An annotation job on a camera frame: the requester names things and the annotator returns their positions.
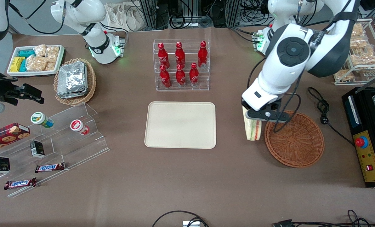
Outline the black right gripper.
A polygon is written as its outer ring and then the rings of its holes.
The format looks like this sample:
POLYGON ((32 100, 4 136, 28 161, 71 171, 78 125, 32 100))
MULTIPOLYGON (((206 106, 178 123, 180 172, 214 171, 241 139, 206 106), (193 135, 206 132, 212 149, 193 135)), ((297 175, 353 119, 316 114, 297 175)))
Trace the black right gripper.
POLYGON ((20 98, 23 92, 24 99, 32 100, 39 104, 44 104, 44 98, 42 98, 42 91, 29 84, 17 86, 13 84, 13 82, 16 81, 18 80, 14 78, 10 79, 5 76, 0 76, 0 102, 8 102, 12 105, 17 105, 17 99, 20 98))

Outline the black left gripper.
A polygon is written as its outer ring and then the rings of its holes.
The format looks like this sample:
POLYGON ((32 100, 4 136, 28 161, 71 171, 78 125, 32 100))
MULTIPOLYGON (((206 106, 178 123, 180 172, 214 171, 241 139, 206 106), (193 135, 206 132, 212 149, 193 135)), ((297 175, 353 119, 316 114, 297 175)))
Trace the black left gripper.
POLYGON ((249 104, 248 102, 246 102, 244 99, 242 99, 241 101, 241 104, 242 106, 248 110, 248 112, 254 112, 254 113, 257 113, 257 112, 276 112, 276 113, 280 113, 282 112, 282 108, 281 108, 281 105, 282 105, 282 102, 281 102, 281 99, 280 100, 276 100, 275 102, 272 102, 270 104, 266 104, 264 105, 263 107, 261 107, 259 110, 255 110, 253 109, 249 104))

